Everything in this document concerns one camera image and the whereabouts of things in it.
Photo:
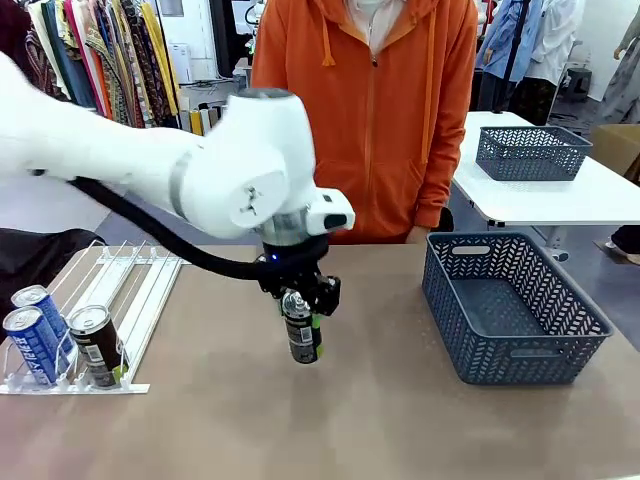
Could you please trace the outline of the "person in orange hoodie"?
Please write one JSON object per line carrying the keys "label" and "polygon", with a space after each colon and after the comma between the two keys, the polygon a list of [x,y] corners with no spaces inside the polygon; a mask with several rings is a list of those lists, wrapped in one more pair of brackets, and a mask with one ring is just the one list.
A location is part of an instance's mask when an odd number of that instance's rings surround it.
{"label": "person in orange hoodie", "polygon": [[315,181],[356,214],[334,243],[406,243],[425,121],[442,98],[471,97],[477,21],[474,0],[266,1],[252,83],[302,100]]}

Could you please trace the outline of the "dark brown drink can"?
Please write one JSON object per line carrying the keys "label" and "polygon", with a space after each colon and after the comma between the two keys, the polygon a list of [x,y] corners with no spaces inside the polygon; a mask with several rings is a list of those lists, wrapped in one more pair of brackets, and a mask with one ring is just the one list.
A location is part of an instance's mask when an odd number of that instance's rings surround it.
{"label": "dark brown drink can", "polygon": [[129,361],[109,310],[101,305],[88,305],[76,310],[67,323],[94,386],[119,387],[129,370]]}
{"label": "dark brown drink can", "polygon": [[287,291],[283,297],[284,322],[293,359],[301,364],[317,362],[319,358],[315,356],[311,330],[313,313],[309,304],[297,291]]}

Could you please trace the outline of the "mannequin in grey dress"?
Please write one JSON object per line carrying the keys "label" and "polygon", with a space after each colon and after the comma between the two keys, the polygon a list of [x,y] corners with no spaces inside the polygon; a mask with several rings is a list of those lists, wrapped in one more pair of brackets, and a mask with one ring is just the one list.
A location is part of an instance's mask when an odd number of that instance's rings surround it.
{"label": "mannequin in grey dress", "polygon": [[640,6],[613,57],[619,65],[600,102],[595,124],[640,124]]}

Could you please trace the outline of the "mannequin in white coat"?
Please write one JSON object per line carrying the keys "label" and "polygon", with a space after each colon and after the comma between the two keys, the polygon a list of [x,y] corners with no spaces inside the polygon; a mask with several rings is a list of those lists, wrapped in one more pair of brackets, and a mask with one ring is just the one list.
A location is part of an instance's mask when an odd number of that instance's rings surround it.
{"label": "mannequin in white coat", "polygon": [[556,90],[581,24],[586,0],[544,0],[529,67],[511,108],[533,125],[547,123]]}

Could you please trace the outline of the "black stool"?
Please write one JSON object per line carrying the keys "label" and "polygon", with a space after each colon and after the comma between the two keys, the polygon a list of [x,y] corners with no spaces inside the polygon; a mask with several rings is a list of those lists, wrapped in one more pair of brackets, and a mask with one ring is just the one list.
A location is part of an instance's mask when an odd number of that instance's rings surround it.
{"label": "black stool", "polygon": [[584,102],[589,94],[592,71],[587,68],[572,67],[568,69],[567,75],[569,83],[564,99],[571,103]]}

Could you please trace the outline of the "yellow hanging garment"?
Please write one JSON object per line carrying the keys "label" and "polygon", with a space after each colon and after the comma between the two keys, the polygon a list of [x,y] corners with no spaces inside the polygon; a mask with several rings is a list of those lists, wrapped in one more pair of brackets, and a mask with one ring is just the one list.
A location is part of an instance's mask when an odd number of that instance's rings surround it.
{"label": "yellow hanging garment", "polygon": [[173,116],[178,114],[175,95],[173,93],[174,84],[171,79],[171,71],[167,60],[165,45],[162,38],[162,32],[156,15],[148,2],[141,3],[142,16],[144,18],[146,29],[150,35],[152,48],[155,58],[158,62],[159,72],[162,78],[163,87],[167,95],[169,111]]}

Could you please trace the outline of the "brown patterned hanging garment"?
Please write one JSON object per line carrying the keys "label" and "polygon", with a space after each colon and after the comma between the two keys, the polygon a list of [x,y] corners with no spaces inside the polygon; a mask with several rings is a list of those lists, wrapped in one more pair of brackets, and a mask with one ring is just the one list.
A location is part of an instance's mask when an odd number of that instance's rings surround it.
{"label": "brown patterned hanging garment", "polygon": [[171,120],[167,95],[152,48],[150,35],[137,0],[113,0],[133,86],[134,114],[138,127],[161,127]]}

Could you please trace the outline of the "white side table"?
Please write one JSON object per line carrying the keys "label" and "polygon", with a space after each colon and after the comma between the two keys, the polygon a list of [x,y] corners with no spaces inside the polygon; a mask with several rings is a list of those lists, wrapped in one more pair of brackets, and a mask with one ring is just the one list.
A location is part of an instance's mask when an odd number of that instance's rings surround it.
{"label": "white side table", "polygon": [[640,225],[640,187],[586,158],[570,182],[499,182],[475,162],[483,127],[527,126],[519,116],[486,111],[467,115],[461,160],[453,184],[471,206],[495,226],[548,227],[540,235],[554,256],[564,260],[563,248],[571,226]]}

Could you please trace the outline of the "black cloth cover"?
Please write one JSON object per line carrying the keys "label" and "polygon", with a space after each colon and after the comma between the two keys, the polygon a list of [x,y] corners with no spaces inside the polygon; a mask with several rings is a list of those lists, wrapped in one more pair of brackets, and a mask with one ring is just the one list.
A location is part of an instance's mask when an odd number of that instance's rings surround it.
{"label": "black cloth cover", "polygon": [[26,286],[48,285],[76,252],[104,240],[83,229],[36,233],[0,228],[0,321],[13,308],[11,296]]}

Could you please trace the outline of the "dark red hanging garment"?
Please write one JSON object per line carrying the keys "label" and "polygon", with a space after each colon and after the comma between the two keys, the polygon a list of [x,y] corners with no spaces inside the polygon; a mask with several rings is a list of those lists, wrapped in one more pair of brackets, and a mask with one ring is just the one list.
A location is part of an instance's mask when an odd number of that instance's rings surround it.
{"label": "dark red hanging garment", "polygon": [[32,80],[32,70],[25,47],[30,25],[29,15],[14,0],[0,0],[0,51]]}

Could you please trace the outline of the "mannequin in blue shirt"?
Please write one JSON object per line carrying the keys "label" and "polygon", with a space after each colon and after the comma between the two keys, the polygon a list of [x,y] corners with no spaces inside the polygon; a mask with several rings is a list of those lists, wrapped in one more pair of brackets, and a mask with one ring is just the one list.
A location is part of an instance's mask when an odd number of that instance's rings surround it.
{"label": "mannequin in blue shirt", "polygon": [[510,97],[529,67],[542,17],[543,0],[530,0],[521,31],[520,43],[502,102],[502,81],[510,58],[519,17],[525,0],[503,0],[476,57],[476,69],[482,71],[476,103],[477,111],[508,107]]}

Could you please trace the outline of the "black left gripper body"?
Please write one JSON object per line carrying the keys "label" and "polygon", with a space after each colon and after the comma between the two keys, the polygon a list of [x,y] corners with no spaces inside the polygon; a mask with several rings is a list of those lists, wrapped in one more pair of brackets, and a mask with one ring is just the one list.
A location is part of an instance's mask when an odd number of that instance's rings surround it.
{"label": "black left gripper body", "polygon": [[318,262],[328,253],[328,243],[303,242],[280,246],[264,242],[262,246],[263,253],[255,263],[265,263],[272,271],[258,280],[261,290],[274,299],[281,299],[286,291],[293,290],[309,306],[317,306],[323,289]]}

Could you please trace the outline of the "blue drink can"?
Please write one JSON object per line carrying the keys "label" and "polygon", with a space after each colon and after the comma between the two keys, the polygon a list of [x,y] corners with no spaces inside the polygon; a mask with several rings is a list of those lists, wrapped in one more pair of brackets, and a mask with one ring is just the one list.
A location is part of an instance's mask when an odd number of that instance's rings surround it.
{"label": "blue drink can", "polygon": [[59,340],[38,307],[25,306],[9,312],[2,326],[20,351],[38,386],[49,388],[56,385],[76,357],[76,348],[64,345],[69,335],[64,334],[64,340]]}
{"label": "blue drink can", "polygon": [[68,334],[67,323],[45,287],[42,285],[31,285],[22,288],[11,296],[11,302],[16,308],[25,306],[35,306],[39,308],[58,341],[62,343],[62,350],[66,354],[72,350],[72,337]]}

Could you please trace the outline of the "person's left forearm orange sleeve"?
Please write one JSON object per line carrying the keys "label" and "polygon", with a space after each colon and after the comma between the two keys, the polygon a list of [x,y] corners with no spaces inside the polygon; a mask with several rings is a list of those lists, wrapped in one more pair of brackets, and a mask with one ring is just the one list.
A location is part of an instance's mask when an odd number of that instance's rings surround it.
{"label": "person's left forearm orange sleeve", "polygon": [[450,187],[461,158],[470,98],[442,98],[436,113],[425,121],[421,168],[423,180],[416,200],[414,226],[433,230],[450,197]]}

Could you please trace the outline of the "small blue-grey plastic basket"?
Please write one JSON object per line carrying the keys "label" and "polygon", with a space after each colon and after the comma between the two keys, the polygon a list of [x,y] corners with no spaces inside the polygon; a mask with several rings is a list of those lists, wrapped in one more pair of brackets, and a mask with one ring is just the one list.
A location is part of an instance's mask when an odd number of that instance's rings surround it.
{"label": "small blue-grey plastic basket", "polygon": [[476,163],[496,181],[573,181],[591,146],[562,127],[482,127]]}

